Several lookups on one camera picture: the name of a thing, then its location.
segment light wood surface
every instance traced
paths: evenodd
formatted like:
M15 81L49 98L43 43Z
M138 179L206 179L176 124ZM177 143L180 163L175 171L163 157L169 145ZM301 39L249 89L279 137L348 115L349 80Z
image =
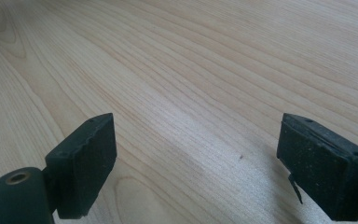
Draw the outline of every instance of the light wood surface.
M116 166L57 223L330 223L276 146L283 112L358 144L358 1L0 0L0 176L107 112Z

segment black plastic part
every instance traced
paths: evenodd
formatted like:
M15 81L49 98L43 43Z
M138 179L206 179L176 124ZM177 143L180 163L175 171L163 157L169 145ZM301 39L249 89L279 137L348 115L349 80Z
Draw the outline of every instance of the black plastic part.
M51 224L42 172L22 168L0 178L0 224Z
M60 193L50 207L57 205L60 218L81 218L88 213L116 156L112 114L87 120L46 156L45 176L50 176L51 188Z
M277 156L331 219L358 220L358 146L311 119L284 114Z

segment wooden table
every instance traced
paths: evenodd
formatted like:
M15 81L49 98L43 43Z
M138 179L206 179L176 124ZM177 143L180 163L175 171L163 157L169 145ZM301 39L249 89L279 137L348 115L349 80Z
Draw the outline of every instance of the wooden table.
M358 1L0 0L0 176L112 112L118 159L57 223L330 223L282 113L358 144Z

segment wood grain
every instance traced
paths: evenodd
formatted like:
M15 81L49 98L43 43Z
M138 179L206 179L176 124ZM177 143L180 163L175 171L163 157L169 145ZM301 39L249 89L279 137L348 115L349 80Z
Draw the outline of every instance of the wood grain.
M330 223L276 146L283 112L358 144L358 1L0 0L0 175L107 112L114 171L57 223Z

